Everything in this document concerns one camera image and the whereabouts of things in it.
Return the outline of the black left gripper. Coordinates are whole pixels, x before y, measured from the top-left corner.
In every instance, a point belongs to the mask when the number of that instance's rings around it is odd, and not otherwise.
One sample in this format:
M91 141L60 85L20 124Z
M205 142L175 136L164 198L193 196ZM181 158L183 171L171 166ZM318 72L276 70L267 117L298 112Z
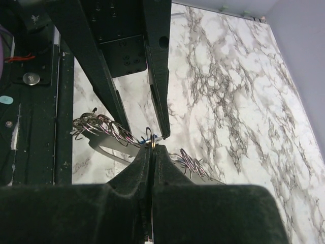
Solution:
M44 1L46 12L78 60L94 93L115 121L129 132L112 77L142 72L148 65L151 97L164 139L171 134L167 103L171 6L171 1L142 1L143 36L140 1Z

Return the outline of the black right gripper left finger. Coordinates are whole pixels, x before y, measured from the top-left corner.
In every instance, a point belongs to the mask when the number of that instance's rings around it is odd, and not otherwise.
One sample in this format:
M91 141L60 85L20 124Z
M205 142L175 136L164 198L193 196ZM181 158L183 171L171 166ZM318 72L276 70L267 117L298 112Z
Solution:
M144 243L152 147L105 184L1 188L1 243Z

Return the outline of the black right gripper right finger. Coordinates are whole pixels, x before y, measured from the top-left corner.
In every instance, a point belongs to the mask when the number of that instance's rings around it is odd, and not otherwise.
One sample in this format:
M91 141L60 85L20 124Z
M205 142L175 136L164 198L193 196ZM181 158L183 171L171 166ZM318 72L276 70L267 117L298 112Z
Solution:
M154 151L155 243L288 243L274 197L257 185L197 185Z

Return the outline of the blue key tag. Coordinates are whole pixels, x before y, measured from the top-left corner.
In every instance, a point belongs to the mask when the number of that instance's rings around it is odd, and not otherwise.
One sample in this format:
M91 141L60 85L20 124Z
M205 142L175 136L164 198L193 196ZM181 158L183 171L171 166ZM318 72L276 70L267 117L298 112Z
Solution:
M162 136L157 136L157 135L153 135L154 137L154 143L158 144L160 141L162 141L164 138ZM147 138L147 139L143 139L142 141L139 142L141 145L143 144L147 144L147 143L151 143L151 137Z

